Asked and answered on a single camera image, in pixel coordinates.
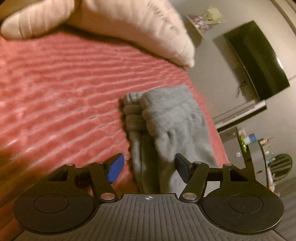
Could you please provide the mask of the grey sweatpants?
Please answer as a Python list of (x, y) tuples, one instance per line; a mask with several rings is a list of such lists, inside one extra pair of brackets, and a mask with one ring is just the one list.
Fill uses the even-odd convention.
[(134, 178), (141, 193), (180, 195), (185, 183), (175, 155), (216, 168), (208, 126), (186, 85), (131, 92), (123, 97)]

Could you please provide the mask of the grey bedside cabinet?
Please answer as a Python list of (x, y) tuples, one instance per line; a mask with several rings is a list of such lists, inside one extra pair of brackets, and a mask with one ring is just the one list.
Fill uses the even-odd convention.
[(229, 162), (239, 169), (246, 168), (237, 128), (229, 128), (220, 132), (219, 135)]

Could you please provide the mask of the white standing panel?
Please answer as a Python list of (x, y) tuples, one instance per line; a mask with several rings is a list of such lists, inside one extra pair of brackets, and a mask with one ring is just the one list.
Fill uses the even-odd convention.
[(216, 116), (214, 118), (215, 128), (218, 132), (222, 132), (265, 110), (267, 110), (267, 104), (264, 100), (260, 102), (252, 100)]

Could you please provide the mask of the grey vanity desk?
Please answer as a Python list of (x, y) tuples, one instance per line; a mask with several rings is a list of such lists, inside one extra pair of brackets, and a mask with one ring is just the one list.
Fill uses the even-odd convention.
[(256, 141), (250, 143), (247, 147), (250, 152), (251, 162), (253, 164), (255, 180), (261, 183), (263, 186), (268, 187), (267, 167), (261, 144), (259, 141)]

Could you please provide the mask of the blue white box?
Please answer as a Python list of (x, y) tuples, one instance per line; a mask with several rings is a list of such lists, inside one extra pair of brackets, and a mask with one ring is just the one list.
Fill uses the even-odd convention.
[(249, 145), (250, 143), (253, 143), (256, 141), (256, 136), (254, 133), (246, 136), (243, 138), (243, 142), (246, 144), (246, 145)]

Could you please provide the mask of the round vanity mirror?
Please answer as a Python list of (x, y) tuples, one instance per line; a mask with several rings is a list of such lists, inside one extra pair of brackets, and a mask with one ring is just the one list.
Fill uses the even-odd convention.
[(269, 165), (274, 182), (285, 178), (292, 169), (292, 158), (288, 154), (279, 154)]

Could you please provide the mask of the pink ribbed bed blanket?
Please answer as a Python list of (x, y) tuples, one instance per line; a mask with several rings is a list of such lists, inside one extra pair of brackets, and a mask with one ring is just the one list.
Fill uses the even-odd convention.
[(128, 42), (71, 29), (1, 39), (1, 240), (20, 233), (16, 198), (64, 164), (82, 167), (123, 153), (113, 188), (136, 192), (121, 100), (182, 84), (205, 115), (217, 164), (227, 163), (206, 103), (182, 67)]

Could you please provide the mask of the yellow legged side table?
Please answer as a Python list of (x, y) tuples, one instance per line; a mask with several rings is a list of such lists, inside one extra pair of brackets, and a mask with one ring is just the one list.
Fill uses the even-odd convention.
[(184, 24), (194, 46), (197, 48), (204, 41), (202, 32), (197, 28), (188, 15), (184, 15)]

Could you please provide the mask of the cream printed pillow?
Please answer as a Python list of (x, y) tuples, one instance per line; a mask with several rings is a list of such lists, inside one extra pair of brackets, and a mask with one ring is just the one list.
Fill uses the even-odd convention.
[(177, 65), (195, 65), (195, 46), (169, 1), (1, 1), (1, 35), (45, 35), (62, 24), (130, 41)]

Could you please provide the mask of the paper wrapped flower bouquet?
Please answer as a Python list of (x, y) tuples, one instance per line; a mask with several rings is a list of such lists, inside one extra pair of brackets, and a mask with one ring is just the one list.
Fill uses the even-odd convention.
[(221, 23), (222, 15), (217, 8), (210, 7), (202, 15), (192, 19), (194, 25), (201, 31), (210, 29), (213, 25)]

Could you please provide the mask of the wall mounted black television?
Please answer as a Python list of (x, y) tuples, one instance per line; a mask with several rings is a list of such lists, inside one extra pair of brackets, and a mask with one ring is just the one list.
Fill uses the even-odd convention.
[(260, 100), (290, 87), (282, 63), (255, 21), (224, 34)]

